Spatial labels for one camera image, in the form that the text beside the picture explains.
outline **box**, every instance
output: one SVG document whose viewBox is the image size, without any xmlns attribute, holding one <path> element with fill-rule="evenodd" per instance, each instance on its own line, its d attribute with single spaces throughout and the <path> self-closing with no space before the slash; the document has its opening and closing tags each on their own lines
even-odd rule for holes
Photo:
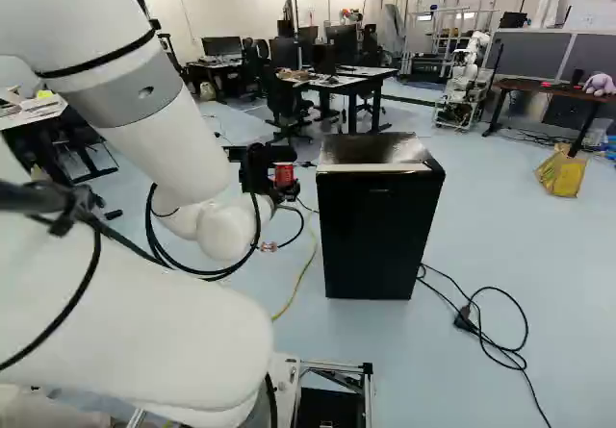
<svg viewBox="0 0 616 428">
<path fill-rule="evenodd" d="M 317 190 L 327 297 L 410 299 L 444 180 L 414 134 L 325 137 Z"/>
</svg>

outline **white robot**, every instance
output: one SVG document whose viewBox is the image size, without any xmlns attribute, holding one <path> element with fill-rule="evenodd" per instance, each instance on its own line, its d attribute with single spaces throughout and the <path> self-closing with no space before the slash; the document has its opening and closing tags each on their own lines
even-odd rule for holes
<svg viewBox="0 0 616 428">
<path fill-rule="evenodd" d="M 226 264 L 245 254 L 256 209 L 263 226 L 274 203 L 212 200 L 230 182 L 229 161 L 136 0 L 0 0 L 0 25 L 0 54 L 30 65 L 158 184 L 152 211 L 170 231 Z M 0 178 L 29 181 L 3 141 Z M 96 237 L 82 223 L 54 237 L 6 212 L 0 228 L 0 383 L 92 391 L 195 428 L 251 420 L 276 359 L 259 305 L 102 238 L 79 303 L 20 358 L 83 282 Z"/>
<path fill-rule="evenodd" d="M 462 93 L 465 93 L 476 80 L 479 68 L 475 64 L 477 54 L 481 48 L 490 43 L 490 36 L 480 31 L 474 31 L 469 44 L 464 49 L 453 51 L 450 79 L 446 92 L 456 101 L 460 101 Z"/>
</svg>

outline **computer monitor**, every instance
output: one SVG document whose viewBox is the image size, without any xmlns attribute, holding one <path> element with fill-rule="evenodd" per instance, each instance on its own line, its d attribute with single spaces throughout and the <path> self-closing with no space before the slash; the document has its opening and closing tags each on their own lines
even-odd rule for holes
<svg viewBox="0 0 616 428">
<path fill-rule="evenodd" d="M 318 74 L 336 75 L 336 59 L 334 45 L 331 43 L 316 43 L 312 45 L 312 62 Z"/>
<path fill-rule="evenodd" d="M 319 37 L 319 26 L 305 26 L 297 29 L 300 39 L 306 39 L 311 43 Z"/>
<path fill-rule="evenodd" d="M 201 42 L 206 56 L 242 54 L 242 40 L 239 37 L 204 37 Z"/>
<path fill-rule="evenodd" d="M 301 48 L 301 62 L 312 65 L 312 47 L 319 36 L 319 26 L 300 27 L 297 31 L 299 47 Z"/>
<path fill-rule="evenodd" d="M 499 27 L 501 29 L 515 29 L 524 27 L 526 22 L 526 13 L 504 12 L 500 19 Z"/>
<path fill-rule="evenodd" d="M 271 51 L 271 65 L 273 67 L 299 69 L 299 57 L 294 38 L 273 38 L 269 41 L 269 50 Z"/>
<path fill-rule="evenodd" d="M 325 28 L 328 42 L 334 43 L 336 64 L 357 62 L 357 25 L 329 26 Z"/>
<path fill-rule="evenodd" d="M 278 36 L 279 37 L 293 37 L 295 35 L 295 29 L 293 28 L 293 21 L 286 19 L 278 20 Z"/>
</svg>

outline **stuffed toy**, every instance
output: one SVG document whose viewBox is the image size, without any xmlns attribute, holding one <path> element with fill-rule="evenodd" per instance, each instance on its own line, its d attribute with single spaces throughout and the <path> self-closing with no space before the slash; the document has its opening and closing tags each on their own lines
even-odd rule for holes
<svg viewBox="0 0 616 428">
<path fill-rule="evenodd" d="M 605 94 L 616 94 L 616 86 L 612 78 L 601 72 L 596 73 L 586 81 L 583 88 L 584 92 L 594 94 L 595 96 L 603 96 Z"/>
</svg>

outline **black desk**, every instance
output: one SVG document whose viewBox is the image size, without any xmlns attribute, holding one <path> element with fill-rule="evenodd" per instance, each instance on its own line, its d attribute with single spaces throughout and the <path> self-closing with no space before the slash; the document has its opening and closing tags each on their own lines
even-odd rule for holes
<svg viewBox="0 0 616 428">
<path fill-rule="evenodd" d="M 398 73 L 397 69 L 391 67 L 364 67 L 361 65 L 342 65 L 336 67 L 336 74 L 347 77 L 357 77 L 367 79 L 371 82 L 374 91 L 374 99 L 372 101 L 372 132 L 382 132 L 391 128 L 391 123 L 380 125 L 381 116 L 381 90 L 383 82 L 389 77 L 393 77 Z"/>
<path fill-rule="evenodd" d="M 224 103 L 224 86 L 225 80 L 231 73 L 240 73 L 242 69 L 241 61 L 233 61 L 228 63 L 206 63 L 203 61 L 193 61 L 186 64 L 188 79 L 194 85 L 194 91 L 197 96 L 201 96 L 201 82 L 210 82 L 214 87 L 216 100 L 219 103 Z M 216 76 L 220 77 L 222 89 L 216 83 Z"/>
<path fill-rule="evenodd" d="M 283 80 L 289 83 L 295 83 L 298 89 L 311 89 L 319 92 L 321 117 L 326 116 L 329 111 L 329 95 L 342 94 L 348 96 L 348 132 L 350 134 L 357 133 L 357 95 L 359 92 L 368 89 L 379 90 L 383 84 L 375 79 L 367 79 L 361 77 L 347 77 L 344 75 L 335 75 L 334 78 L 338 81 L 335 84 L 326 82 L 328 76 L 322 76 L 318 80 L 300 80 L 294 77 L 288 77 Z M 379 133 L 381 131 L 378 125 L 379 116 L 372 116 L 372 127 L 370 133 Z"/>
</svg>

